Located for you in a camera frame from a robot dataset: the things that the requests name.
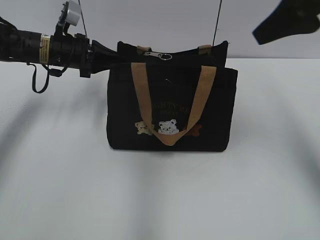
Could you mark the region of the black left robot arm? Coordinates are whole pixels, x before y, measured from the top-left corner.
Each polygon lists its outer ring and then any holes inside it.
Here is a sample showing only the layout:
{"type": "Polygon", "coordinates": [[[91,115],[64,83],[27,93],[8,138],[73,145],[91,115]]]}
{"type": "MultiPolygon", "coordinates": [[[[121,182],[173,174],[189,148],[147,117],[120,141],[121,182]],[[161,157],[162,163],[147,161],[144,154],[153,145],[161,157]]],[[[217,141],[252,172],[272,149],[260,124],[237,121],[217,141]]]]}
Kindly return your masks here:
{"type": "Polygon", "coordinates": [[[57,26],[53,35],[17,29],[0,20],[0,60],[42,65],[53,77],[61,77],[69,69],[78,69],[80,76],[90,78],[124,63],[116,51],[85,35],[71,35],[68,27],[57,26]]]}

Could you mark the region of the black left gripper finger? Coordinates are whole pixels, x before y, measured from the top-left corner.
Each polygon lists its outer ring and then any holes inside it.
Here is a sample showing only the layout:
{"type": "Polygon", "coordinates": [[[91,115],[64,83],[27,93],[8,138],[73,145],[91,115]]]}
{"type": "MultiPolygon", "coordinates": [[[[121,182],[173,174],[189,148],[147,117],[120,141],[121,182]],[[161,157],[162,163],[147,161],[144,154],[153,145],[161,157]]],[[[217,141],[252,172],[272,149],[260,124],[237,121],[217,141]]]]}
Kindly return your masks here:
{"type": "Polygon", "coordinates": [[[125,63],[125,58],[116,51],[111,50],[98,41],[93,40],[91,44],[91,73],[97,74],[110,70],[118,64],[125,63]]]}

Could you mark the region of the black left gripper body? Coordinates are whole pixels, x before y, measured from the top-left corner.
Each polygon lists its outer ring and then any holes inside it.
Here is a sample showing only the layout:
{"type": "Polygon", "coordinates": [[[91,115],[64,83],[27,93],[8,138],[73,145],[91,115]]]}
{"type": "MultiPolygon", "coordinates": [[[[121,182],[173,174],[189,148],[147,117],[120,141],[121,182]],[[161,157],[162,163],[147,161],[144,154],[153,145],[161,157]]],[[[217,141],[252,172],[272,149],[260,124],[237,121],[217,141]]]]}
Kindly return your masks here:
{"type": "Polygon", "coordinates": [[[62,69],[50,68],[49,75],[61,77],[69,69],[78,69],[80,77],[89,78],[92,74],[90,60],[90,40],[85,35],[52,35],[49,45],[49,64],[62,69]]]}

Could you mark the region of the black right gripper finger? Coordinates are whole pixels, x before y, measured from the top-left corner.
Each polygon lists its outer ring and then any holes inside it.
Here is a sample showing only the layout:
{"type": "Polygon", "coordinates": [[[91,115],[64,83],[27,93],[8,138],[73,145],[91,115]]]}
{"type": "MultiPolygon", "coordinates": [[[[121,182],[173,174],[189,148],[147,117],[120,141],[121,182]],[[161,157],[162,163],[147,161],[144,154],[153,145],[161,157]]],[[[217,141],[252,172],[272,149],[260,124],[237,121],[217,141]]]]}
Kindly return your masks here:
{"type": "Polygon", "coordinates": [[[320,29],[318,0],[282,0],[252,35],[259,45],[295,35],[313,34],[320,29]]]}

